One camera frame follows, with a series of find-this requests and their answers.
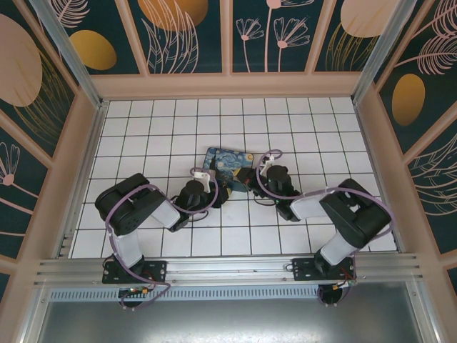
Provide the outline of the starry night print box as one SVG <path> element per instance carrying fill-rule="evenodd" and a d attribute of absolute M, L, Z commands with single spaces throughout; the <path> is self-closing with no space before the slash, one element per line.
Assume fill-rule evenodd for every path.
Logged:
<path fill-rule="evenodd" d="M 215 178 L 219 186 L 227 186 L 232 192 L 246 193 L 245 186 L 235 180 L 234 172 L 242 167 L 251 168 L 252 166 L 253 154 L 209 147 L 202 168 L 215 171 Z"/>

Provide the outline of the black arm base connector housing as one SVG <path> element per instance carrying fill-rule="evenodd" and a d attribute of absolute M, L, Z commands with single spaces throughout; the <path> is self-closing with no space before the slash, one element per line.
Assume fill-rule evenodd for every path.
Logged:
<path fill-rule="evenodd" d="M 317 289 L 317 299 L 325 307 L 337 306 L 346 298 L 351 288 L 357 285 L 357 281 L 350 280 L 337 284 L 322 284 Z"/>
<path fill-rule="evenodd" d="M 140 306 L 149 293 L 150 289 L 145 286 L 120 289 L 118 293 L 119 304 L 123 310 L 132 309 L 134 310 Z"/>

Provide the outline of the grey metal sheet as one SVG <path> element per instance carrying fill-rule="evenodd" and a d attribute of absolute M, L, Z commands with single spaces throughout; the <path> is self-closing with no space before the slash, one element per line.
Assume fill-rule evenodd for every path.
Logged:
<path fill-rule="evenodd" d="M 179 299 L 125 311 L 65 289 L 34 297 L 14 343 L 448 343 L 418 282 L 362 284 L 335 305 L 306 297 Z"/>

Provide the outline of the panel pink flower outlines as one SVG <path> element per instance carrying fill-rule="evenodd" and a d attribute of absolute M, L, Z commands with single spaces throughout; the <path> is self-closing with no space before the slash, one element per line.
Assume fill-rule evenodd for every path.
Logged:
<path fill-rule="evenodd" d="M 322 0 L 233 0 L 232 72 L 303 71 Z"/>

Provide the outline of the panel orange circle leaf outlines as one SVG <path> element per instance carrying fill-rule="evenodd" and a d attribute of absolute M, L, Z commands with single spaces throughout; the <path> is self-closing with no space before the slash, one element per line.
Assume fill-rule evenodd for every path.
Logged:
<path fill-rule="evenodd" d="M 150 74 L 223 71 L 221 0 L 127 0 Z"/>

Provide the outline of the panel cream oval yellow lines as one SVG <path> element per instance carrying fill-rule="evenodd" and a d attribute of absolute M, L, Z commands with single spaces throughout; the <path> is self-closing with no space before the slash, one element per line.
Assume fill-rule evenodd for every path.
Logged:
<path fill-rule="evenodd" d="M 397 3 L 336 0 L 315 71 L 362 71 Z"/>

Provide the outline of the panel yellow oval leaf branch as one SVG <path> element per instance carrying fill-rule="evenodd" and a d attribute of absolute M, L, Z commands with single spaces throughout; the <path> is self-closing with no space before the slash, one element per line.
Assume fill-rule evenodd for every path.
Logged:
<path fill-rule="evenodd" d="M 457 101 L 457 0 L 434 0 L 381 88 L 402 151 Z"/>

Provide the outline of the panel pink leaf outlines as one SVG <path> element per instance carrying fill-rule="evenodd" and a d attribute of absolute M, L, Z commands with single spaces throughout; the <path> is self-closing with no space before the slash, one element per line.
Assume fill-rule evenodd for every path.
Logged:
<path fill-rule="evenodd" d="M 457 119 L 408 169 L 439 253 L 457 250 Z"/>

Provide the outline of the panel single flower outline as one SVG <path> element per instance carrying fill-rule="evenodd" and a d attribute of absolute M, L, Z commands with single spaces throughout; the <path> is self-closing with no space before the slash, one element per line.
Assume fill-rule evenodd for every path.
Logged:
<path fill-rule="evenodd" d="M 17 259 L 48 169 L 0 128 L 0 255 Z"/>

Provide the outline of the panel yellow oval pink feather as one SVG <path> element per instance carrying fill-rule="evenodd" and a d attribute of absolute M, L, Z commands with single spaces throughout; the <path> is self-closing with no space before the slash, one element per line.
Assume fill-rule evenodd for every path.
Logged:
<path fill-rule="evenodd" d="M 138 74 L 115 0 L 47 0 L 90 75 Z"/>

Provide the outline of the panel large cream oval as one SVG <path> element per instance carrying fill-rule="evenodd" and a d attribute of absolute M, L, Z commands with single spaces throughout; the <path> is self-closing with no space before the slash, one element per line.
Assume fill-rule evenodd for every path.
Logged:
<path fill-rule="evenodd" d="M 53 156 L 74 97 L 13 0 L 0 0 L 0 111 Z"/>

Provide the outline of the aluminium mounting rail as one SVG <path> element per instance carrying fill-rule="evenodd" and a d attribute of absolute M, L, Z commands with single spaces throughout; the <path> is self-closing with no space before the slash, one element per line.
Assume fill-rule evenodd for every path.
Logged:
<path fill-rule="evenodd" d="M 286 265 L 293 255 L 259 257 L 167 258 L 166 282 L 173 286 L 277 285 L 293 282 Z M 39 262 L 34 285 L 100 287 L 103 259 L 47 259 Z M 422 279 L 415 254 L 361 253 L 354 269 L 359 283 L 409 282 Z"/>

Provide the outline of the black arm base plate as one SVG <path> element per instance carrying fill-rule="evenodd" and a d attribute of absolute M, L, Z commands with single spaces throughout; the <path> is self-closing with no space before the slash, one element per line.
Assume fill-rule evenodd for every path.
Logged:
<path fill-rule="evenodd" d="M 105 262 L 103 268 L 103 284 L 145 284 L 144 281 L 130 275 L 117 260 Z M 165 282 L 166 268 L 165 261 L 141 260 L 132 266 L 131 271 L 149 281 Z"/>
<path fill-rule="evenodd" d="M 291 260 L 292 273 L 295 281 L 331 281 L 355 279 L 354 258 L 346 257 L 339 264 L 332 266 L 325 260 L 314 258 L 296 258 Z"/>

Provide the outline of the aluminium side rail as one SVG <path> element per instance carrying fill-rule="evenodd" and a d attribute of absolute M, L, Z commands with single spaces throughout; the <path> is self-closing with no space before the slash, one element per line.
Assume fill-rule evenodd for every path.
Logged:
<path fill-rule="evenodd" d="M 85 141 L 82 157 L 76 176 L 72 180 L 72 188 L 66 204 L 65 212 L 58 230 L 52 259 L 58 259 L 62 244 L 67 234 L 72 234 L 76 229 L 76 221 L 79 218 L 79 211 L 83 202 L 86 186 L 89 181 L 91 166 L 94 162 L 96 148 L 101 135 L 104 119 L 109 107 L 109 101 L 102 100 L 98 109 L 94 112 L 94 119 L 91 123 L 88 136 Z"/>
<path fill-rule="evenodd" d="M 377 184 L 377 187 L 378 187 L 378 190 L 380 192 L 380 198 L 381 200 L 383 201 L 383 203 L 390 209 L 390 210 L 393 210 L 393 208 L 391 207 L 391 201 L 386 193 L 386 188 L 385 188 L 385 185 L 383 184 L 383 179 L 382 179 L 382 173 L 379 169 L 379 163 L 376 159 L 376 155 L 375 155 L 375 151 L 373 149 L 373 145 L 371 143 L 371 139 L 368 135 L 368 129 L 366 128 L 366 125 L 365 125 L 365 122 L 364 122 L 364 119 L 363 119 L 363 115 L 361 113 L 361 110 L 355 105 L 354 106 L 354 111 L 355 111 L 355 114 L 357 116 L 357 119 L 358 119 L 358 123 L 361 127 L 361 133 L 362 133 L 362 136 L 363 136 L 363 140 L 364 140 L 364 143 L 366 145 L 366 148 L 367 148 L 367 154 L 368 154 L 368 158 L 370 159 L 370 163 L 372 165 L 372 168 L 373 168 L 373 173 L 374 173 L 374 176 L 375 176 L 375 180 L 376 180 L 376 184 Z M 404 253 L 404 246 L 403 246 L 403 242 L 401 240 L 401 237 L 398 235 L 398 229 L 396 227 L 395 224 L 392 224 L 390 226 L 390 235 L 393 237 L 393 241 L 396 245 L 396 251 L 398 253 Z"/>

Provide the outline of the aluminium frame post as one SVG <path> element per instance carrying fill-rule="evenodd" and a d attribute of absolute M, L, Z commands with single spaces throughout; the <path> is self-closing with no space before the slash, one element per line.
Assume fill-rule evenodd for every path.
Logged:
<path fill-rule="evenodd" d="M 54 10 L 47 0 L 29 0 L 38 18 L 51 36 L 53 42 L 59 48 L 74 76 L 78 80 L 84 93 L 96 109 L 100 109 L 102 98 L 100 97 L 86 67 L 80 60 L 69 36 L 54 14 Z"/>
<path fill-rule="evenodd" d="M 396 5 L 386 28 L 380 35 L 373 48 L 351 95 L 352 103 L 357 107 L 363 100 L 366 92 L 371 86 L 375 75 L 392 50 L 398 36 L 402 32 L 405 23 L 411 16 L 417 0 L 400 0 Z"/>

